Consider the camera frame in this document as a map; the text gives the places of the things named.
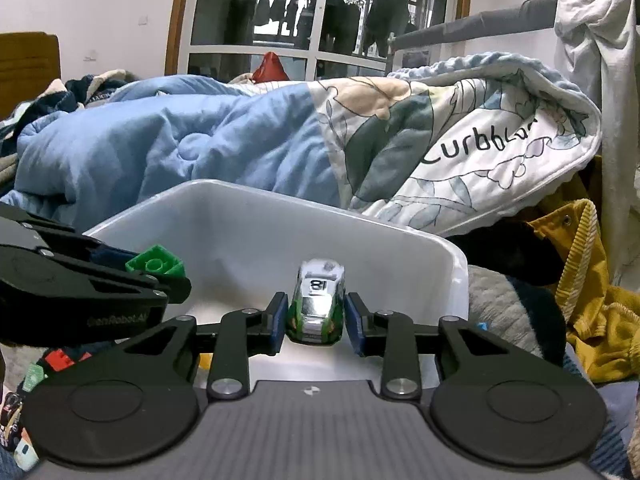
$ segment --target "green lego brick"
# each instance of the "green lego brick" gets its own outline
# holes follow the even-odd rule
[[[184,264],[162,245],[154,245],[150,249],[129,260],[125,267],[129,272],[140,270],[154,274],[170,274],[184,276]]]
[[[30,392],[36,387],[39,382],[43,381],[45,377],[46,375],[44,374],[44,369],[36,363],[31,363],[29,365],[29,368],[27,368],[27,374],[24,377],[22,389],[25,392]]]

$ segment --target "white plastic bin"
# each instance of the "white plastic bin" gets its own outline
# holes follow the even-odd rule
[[[468,316],[466,258],[437,236],[359,214],[216,180],[194,180],[152,197],[88,235],[145,251],[161,244],[184,261],[193,290],[166,319],[192,314],[199,323],[246,307],[265,308],[277,291],[293,293],[298,267],[313,257],[345,267],[347,292],[371,311],[404,312],[415,322]],[[354,354],[346,331],[332,347],[287,337],[275,357],[250,358],[257,380],[370,379],[378,387],[382,359]],[[424,387],[438,384],[431,356],[422,359]]]

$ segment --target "green toy car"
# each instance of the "green toy car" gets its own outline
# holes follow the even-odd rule
[[[298,343],[335,343],[342,335],[343,304],[344,267],[333,260],[303,262],[287,312],[287,335]]]

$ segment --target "wooden headboard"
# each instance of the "wooden headboard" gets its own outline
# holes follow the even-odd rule
[[[58,37],[44,32],[0,34],[0,120],[60,78]]]

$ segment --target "wall outlet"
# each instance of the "wall outlet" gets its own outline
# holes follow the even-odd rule
[[[84,54],[84,61],[97,61],[98,53],[95,50],[90,50],[86,54]]]

